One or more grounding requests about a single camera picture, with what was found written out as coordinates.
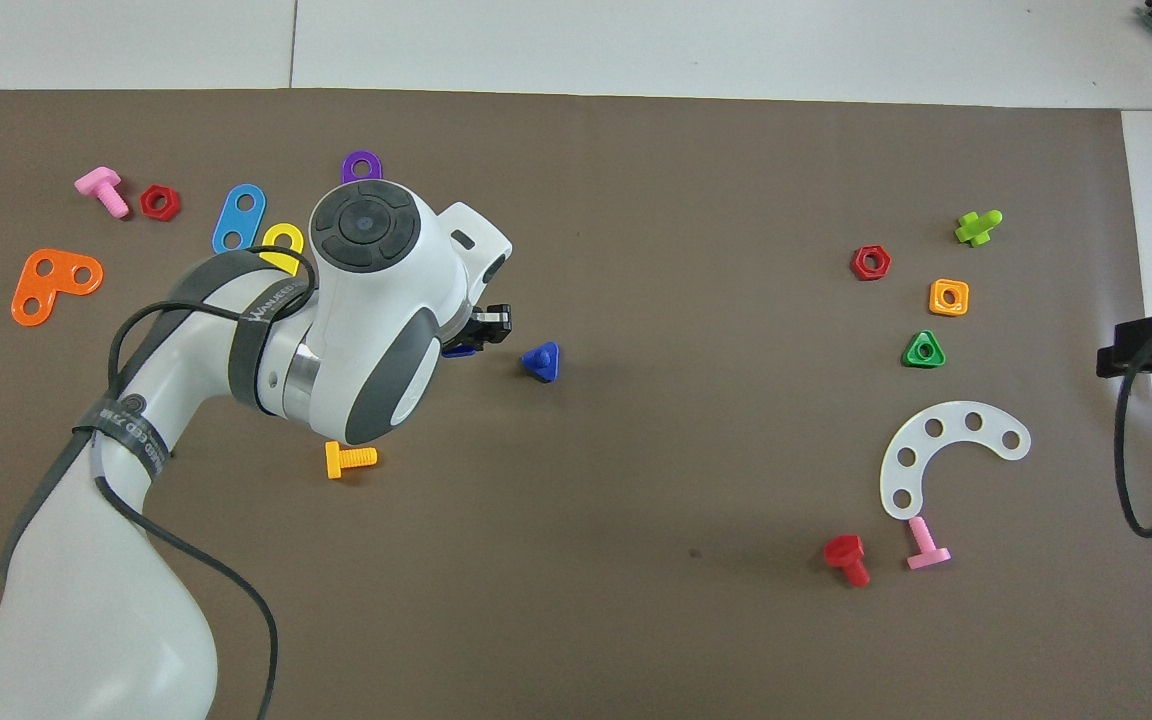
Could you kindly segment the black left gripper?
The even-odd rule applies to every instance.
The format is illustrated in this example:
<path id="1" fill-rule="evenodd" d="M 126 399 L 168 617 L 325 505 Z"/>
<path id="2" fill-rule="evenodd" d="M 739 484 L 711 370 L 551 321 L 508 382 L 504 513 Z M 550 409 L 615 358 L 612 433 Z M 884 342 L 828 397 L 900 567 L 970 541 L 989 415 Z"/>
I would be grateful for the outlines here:
<path id="1" fill-rule="evenodd" d="M 511 314 L 509 304 L 472 306 L 467 327 L 461 332 L 461 341 L 445 346 L 444 357 L 470 357 L 482 353 L 485 344 L 502 343 L 513 329 Z"/>

